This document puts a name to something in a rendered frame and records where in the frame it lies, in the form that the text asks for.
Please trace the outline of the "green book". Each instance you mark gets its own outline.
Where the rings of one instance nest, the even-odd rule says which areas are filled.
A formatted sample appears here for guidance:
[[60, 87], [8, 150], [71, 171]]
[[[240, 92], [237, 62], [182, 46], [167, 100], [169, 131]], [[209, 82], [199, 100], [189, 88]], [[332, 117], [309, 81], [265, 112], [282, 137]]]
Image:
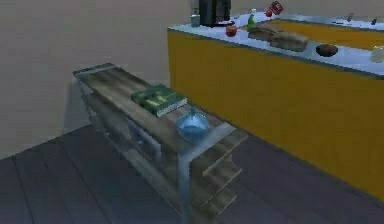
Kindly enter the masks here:
[[185, 96], [162, 84], [133, 93], [131, 100], [156, 117], [170, 113], [188, 102]]

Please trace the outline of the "yellow kitchen counter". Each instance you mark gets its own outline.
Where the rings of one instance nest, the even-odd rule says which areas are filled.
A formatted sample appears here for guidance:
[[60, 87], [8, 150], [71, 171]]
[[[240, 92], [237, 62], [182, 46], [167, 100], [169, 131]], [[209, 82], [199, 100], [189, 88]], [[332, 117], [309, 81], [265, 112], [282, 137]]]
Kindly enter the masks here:
[[[168, 29], [171, 87], [205, 110], [384, 201], [384, 23], [284, 14], [270, 23], [309, 37], [303, 52], [251, 39], [240, 16]], [[320, 44], [338, 47], [332, 57]]]

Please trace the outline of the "black coffee machine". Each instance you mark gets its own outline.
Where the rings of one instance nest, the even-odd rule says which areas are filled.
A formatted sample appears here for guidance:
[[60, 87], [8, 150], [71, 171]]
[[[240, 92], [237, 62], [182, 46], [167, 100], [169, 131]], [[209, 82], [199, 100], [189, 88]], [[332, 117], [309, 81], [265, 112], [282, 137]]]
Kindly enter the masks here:
[[230, 19], [231, 0], [199, 0], [200, 24], [206, 27], [233, 25]]

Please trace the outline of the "green bottle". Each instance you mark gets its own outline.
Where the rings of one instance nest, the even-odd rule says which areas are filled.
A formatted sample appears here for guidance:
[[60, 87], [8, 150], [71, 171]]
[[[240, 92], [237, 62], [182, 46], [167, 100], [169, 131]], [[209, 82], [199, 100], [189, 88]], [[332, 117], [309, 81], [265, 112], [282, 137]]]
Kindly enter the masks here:
[[250, 30], [252, 29], [252, 27], [255, 24], [256, 24], [256, 22], [255, 22], [255, 13], [251, 13], [249, 18], [248, 18], [247, 25], [246, 25], [247, 32], [250, 32]]

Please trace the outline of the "brown bread loaf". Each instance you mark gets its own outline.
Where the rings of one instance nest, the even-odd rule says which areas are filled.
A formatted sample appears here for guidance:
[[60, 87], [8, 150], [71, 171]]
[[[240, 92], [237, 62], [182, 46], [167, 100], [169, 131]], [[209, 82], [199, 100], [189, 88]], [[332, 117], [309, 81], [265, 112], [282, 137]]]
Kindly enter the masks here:
[[303, 52], [308, 41], [309, 39], [304, 35], [291, 32], [279, 32], [271, 37], [270, 45], [285, 50]]

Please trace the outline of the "pale glass cup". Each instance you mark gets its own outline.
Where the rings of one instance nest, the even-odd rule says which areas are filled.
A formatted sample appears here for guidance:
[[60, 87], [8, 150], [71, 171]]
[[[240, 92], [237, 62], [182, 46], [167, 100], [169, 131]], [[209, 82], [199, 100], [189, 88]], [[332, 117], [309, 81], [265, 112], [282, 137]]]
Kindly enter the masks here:
[[371, 52], [370, 61], [375, 63], [384, 62], [384, 46], [375, 46]]

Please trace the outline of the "wooden shelf unit metal frame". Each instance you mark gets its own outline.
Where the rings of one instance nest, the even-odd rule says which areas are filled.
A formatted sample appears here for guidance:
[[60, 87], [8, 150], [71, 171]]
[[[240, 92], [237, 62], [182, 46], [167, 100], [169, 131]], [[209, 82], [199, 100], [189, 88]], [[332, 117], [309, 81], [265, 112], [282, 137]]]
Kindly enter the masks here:
[[206, 114], [209, 134], [195, 144], [177, 133], [189, 105], [156, 117], [131, 100], [150, 85], [106, 63], [75, 71], [89, 119], [182, 217], [182, 224], [217, 224], [236, 199], [228, 186], [241, 173], [232, 152], [247, 135]]

